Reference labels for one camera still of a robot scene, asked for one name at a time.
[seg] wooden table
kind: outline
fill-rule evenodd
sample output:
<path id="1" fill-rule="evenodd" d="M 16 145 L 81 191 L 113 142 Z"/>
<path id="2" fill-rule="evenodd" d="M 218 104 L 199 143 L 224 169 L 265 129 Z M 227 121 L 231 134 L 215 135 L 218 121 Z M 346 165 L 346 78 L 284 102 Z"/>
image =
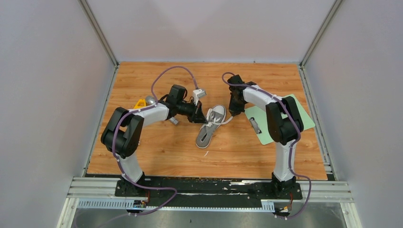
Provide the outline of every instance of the wooden table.
<path id="1" fill-rule="evenodd" d="M 207 96 L 201 99 L 204 114 L 217 104 L 228 107 L 230 91 L 221 80 L 226 71 L 239 74 L 245 82 L 253 81 L 279 96 L 294 94 L 308 111 L 294 64 L 124 62 L 120 65 L 87 173 L 120 174 L 112 153 L 100 142 L 102 131 L 117 107 L 133 108 L 140 98 L 151 94 L 150 87 L 155 78 L 174 65 L 189 68 L 199 87 L 206 90 Z M 189 91 L 194 89 L 185 70 L 173 69 L 155 85 L 157 97 L 169 93 L 173 84 L 182 85 Z M 220 126 L 206 149 L 199 149 L 195 144 L 201 125 L 189 123 L 185 116 L 177 115 L 176 118 L 180 121 L 178 126 L 163 121 L 143 129 L 136 153 L 146 175 L 271 178 L 276 160 L 275 145 L 259 142 L 244 113 Z M 295 171 L 313 180 L 327 180 L 314 129 L 302 133 L 296 148 Z"/>

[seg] metallic cylinder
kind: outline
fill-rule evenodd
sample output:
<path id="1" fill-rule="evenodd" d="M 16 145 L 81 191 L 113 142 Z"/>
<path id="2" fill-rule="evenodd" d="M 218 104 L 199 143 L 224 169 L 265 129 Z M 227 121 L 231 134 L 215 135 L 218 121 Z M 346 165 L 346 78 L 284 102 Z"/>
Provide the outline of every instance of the metallic cylinder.
<path id="1" fill-rule="evenodd" d="M 145 98 L 145 102 L 147 103 L 147 105 L 153 105 L 155 104 L 155 99 L 153 96 L 147 96 Z M 179 124 L 179 121 L 175 117 L 172 117 L 171 119 L 169 119 L 169 121 L 175 126 Z"/>

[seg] yellow object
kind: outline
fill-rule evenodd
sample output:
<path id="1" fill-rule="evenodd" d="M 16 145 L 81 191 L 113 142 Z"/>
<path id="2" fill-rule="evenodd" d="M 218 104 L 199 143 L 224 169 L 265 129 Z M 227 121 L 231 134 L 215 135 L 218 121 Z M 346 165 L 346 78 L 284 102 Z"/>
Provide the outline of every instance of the yellow object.
<path id="1" fill-rule="evenodd" d="M 136 109 L 136 108 L 143 108 L 143 107 L 146 107 L 147 106 L 147 103 L 145 102 L 145 99 L 140 99 L 137 103 L 136 103 L 136 105 L 134 106 L 134 109 Z"/>

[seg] gray floor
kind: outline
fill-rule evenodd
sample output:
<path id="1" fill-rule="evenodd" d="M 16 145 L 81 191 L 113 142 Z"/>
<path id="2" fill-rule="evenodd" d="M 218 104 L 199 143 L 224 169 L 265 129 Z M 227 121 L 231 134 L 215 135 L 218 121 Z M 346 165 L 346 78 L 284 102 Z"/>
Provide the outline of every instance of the gray floor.
<path id="1" fill-rule="evenodd" d="M 297 212 L 302 204 L 293 204 Z M 119 209 L 79 209 L 78 228 L 97 228 L 109 219 L 125 214 Z M 271 213 L 262 212 L 197 212 L 157 211 L 146 216 L 116 219 L 103 228 L 346 228 L 343 213 L 338 203 L 309 203 L 297 218 L 283 221 Z"/>

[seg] mint green board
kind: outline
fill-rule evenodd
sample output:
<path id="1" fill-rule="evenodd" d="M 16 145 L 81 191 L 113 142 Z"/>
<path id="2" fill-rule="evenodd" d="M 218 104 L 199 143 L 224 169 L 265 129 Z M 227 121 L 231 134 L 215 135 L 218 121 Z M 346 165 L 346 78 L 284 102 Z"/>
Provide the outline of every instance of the mint green board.
<path id="1" fill-rule="evenodd" d="M 302 122 L 304 123 L 304 130 L 315 127 L 315 123 L 312 121 L 311 117 L 309 117 L 308 113 L 302 107 L 301 103 L 295 98 L 295 96 L 293 94 L 288 96 L 293 97 L 297 102 L 298 111 L 301 115 Z M 267 128 L 267 118 L 265 111 L 261 110 L 257 106 L 253 106 L 245 109 L 245 115 L 248 119 L 250 119 L 251 117 L 255 118 L 256 123 L 262 131 L 262 133 L 257 134 L 257 136 L 263 145 L 274 142 L 273 139 L 270 137 L 269 130 Z M 282 116 L 283 119 L 287 117 L 286 114 L 283 114 Z"/>

